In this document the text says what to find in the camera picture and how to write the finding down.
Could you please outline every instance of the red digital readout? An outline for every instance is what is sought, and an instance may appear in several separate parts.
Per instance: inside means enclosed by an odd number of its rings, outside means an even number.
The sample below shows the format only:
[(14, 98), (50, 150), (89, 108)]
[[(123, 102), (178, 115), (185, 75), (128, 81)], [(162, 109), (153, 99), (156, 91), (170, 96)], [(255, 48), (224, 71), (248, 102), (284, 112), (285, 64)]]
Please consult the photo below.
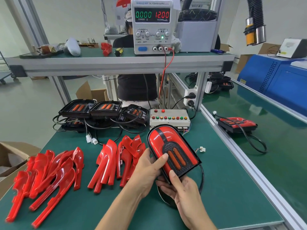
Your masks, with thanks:
[(157, 11), (156, 18), (169, 18), (169, 11)]

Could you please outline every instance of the person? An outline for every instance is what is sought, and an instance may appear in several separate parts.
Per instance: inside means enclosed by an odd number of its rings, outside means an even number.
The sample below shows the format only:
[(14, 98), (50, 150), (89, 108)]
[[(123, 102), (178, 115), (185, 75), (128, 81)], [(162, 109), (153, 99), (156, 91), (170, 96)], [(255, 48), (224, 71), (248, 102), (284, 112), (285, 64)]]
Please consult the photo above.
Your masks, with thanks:
[[(130, 180), (115, 198), (95, 230), (127, 229), (138, 204), (148, 195), (167, 159), (166, 153), (153, 162), (147, 148), (140, 157)], [(158, 177), (156, 185), (174, 199), (183, 223), (193, 230), (217, 230), (205, 210), (197, 184), (187, 176), (180, 180), (173, 170), (169, 172), (169, 178), (172, 185), (166, 183), (163, 177)]]
[[(126, 14), (125, 28), (127, 35), (115, 39), (113, 48), (134, 48), (131, 9)], [(154, 73), (120, 74), (117, 81), (117, 96), (120, 101), (123, 101), (122, 107), (135, 104), (146, 109), (158, 108), (157, 83)]]

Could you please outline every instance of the white connector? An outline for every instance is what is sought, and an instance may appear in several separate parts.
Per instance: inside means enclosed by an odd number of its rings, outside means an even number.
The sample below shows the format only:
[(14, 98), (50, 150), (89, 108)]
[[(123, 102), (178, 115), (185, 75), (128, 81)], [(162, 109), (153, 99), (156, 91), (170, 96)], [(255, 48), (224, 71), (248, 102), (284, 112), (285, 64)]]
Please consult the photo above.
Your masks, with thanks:
[[(188, 96), (190, 93), (194, 93), (196, 95), (197, 91), (194, 88), (187, 88), (187, 89), (185, 89), (185, 96)], [(183, 104), (188, 106), (188, 101), (190, 101), (190, 100), (194, 101), (194, 103), (195, 103), (195, 98), (194, 99), (185, 98), (185, 99), (183, 99)]]
[(205, 88), (205, 93), (210, 93), (211, 86), (212, 86), (212, 82), (211, 81), (207, 81), (206, 88)]
[(92, 138), (92, 143), (93, 144), (98, 144), (98, 140), (96, 138)]
[(86, 142), (88, 142), (88, 143), (92, 142), (92, 138), (90, 137), (89, 134), (86, 135)]

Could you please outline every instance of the black flexible hose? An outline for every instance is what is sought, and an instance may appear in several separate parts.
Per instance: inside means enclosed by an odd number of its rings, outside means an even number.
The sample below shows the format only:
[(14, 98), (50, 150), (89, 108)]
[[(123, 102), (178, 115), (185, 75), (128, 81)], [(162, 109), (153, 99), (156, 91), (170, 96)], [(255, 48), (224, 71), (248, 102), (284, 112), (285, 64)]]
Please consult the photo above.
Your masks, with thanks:
[(255, 28), (259, 28), (264, 25), (262, 0), (248, 0), (248, 10), (250, 17), (254, 20)]
[(184, 0), (183, 5), (182, 5), (182, 11), (190, 9), (190, 5), (193, 0)]

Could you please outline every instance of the white electrical box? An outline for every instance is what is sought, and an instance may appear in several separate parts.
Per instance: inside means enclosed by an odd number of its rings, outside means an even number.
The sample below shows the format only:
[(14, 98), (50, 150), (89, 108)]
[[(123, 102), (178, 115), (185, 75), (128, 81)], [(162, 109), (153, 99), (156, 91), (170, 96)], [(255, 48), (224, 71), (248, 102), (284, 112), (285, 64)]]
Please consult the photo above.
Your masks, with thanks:
[(134, 53), (164, 54), (171, 46), (172, 0), (131, 0)]
[(155, 127), (160, 124), (169, 124), (177, 128), (179, 131), (183, 131), (189, 129), (190, 123), (188, 113), (184, 109), (150, 110), (150, 127)]

